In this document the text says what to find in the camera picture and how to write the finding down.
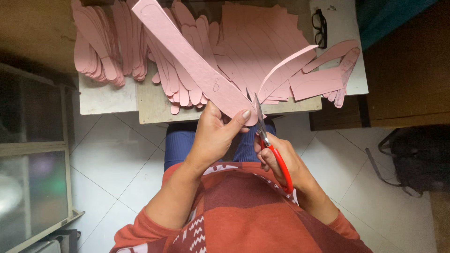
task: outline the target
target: red sweater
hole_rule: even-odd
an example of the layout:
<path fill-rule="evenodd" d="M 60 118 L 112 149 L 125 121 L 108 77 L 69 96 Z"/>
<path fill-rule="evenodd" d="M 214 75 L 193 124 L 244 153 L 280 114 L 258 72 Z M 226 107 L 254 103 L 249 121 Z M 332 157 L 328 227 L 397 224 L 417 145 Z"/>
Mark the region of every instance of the red sweater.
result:
<path fill-rule="evenodd" d="M 164 173 L 163 185 L 179 165 Z M 215 163 L 203 174 L 191 211 L 182 229 L 168 229 L 142 210 L 116 233 L 110 253 L 372 252 L 342 213 L 321 223 L 260 163 Z"/>

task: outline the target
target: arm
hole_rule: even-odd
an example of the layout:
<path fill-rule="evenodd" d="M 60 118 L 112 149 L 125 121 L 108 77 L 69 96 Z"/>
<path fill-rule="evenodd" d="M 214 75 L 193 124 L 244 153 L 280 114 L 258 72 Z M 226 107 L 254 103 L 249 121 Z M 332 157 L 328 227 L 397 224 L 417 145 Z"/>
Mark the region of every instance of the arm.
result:
<path fill-rule="evenodd" d="M 242 110 L 225 125 L 220 110 L 208 102 L 198 120 L 194 143 L 185 161 L 145 206 L 152 221 L 171 229 L 185 225 L 201 176 L 225 155 L 238 132 L 248 131 L 243 126 L 250 114 L 249 110 Z"/>
<path fill-rule="evenodd" d="M 297 200 L 300 207 L 322 223 L 332 223 L 337 218 L 339 209 L 331 202 L 324 190 L 311 175 L 291 143 L 287 140 L 278 139 L 270 133 L 267 133 L 267 138 L 274 148 L 278 149 L 288 167 L 292 184 L 297 192 Z M 261 146 L 257 140 L 255 140 L 254 146 L 257 157 L 261 160 L 261 169 L 265 171 L 272 169 L 278 182 L 282 185 L 286 184 L 286 180 L 272 151 L 268 148 L 261 150 Z"/>

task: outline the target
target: blue pants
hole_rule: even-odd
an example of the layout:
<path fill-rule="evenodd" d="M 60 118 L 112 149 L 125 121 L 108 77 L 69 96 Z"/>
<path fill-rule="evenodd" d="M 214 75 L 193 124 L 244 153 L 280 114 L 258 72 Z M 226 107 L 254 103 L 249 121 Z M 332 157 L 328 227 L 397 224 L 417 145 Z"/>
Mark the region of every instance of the blue pants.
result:
<path fill-rule="evenodd" d="M 271 120 L 265 120 L 266 130 L 276 135 L 275 125 Z M 250 131 L 241 135 L 241 142 L 234 153 L 233 162 L 259 162 L 253 149 L 253 139 L 257 126 L 249 127 Z M 164 156 L 164 171 L 170 166 L 185 160 L 194 143 L 197 122 L 170 124 L 166 134 L 166 154 Z"/>

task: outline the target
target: person's left hand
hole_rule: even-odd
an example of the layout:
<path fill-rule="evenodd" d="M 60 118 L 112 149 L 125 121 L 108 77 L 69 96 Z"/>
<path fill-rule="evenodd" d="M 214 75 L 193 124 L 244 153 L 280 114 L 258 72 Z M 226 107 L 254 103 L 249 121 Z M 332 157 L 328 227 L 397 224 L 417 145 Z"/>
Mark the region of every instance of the person's left hand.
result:
<path fill-rule="evenodd" d="M 203 174 L 211 164 L 225 155 L 236 134 L 249 131 L 244 127 L 244 123 L 251 114 L 250 110 L 242 110 L 228 124 L 224 124 L 220 110 L 208 101 L 198 120 L 191 151 L 184 162 L 199 169 Z"/>

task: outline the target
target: eyeglasses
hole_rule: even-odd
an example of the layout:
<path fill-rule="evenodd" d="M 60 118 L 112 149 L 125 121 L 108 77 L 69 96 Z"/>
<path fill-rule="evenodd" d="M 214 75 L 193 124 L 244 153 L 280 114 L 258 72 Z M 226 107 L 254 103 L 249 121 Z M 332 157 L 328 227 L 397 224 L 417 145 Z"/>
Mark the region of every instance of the eyeglasses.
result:
<path fill-rule="evenodd" d="M 320 20 L 320 25 L 317 24 L 317 21 L 314 22 L 315 15 L 318 16 L 318 18 Z M 312 23 L 312 27 L 314 27 L 314 29 L 318 30 L 318 32 L 314 36 L 315 44 L 319 45 L 320 49 L 326 49 L 327 48 L 327 40 L 328 40 L 327 20 L 323 16 L 321 9 L 317 9 L 315 11 L 315 13 L 312 15 L 311 23 Z"/>

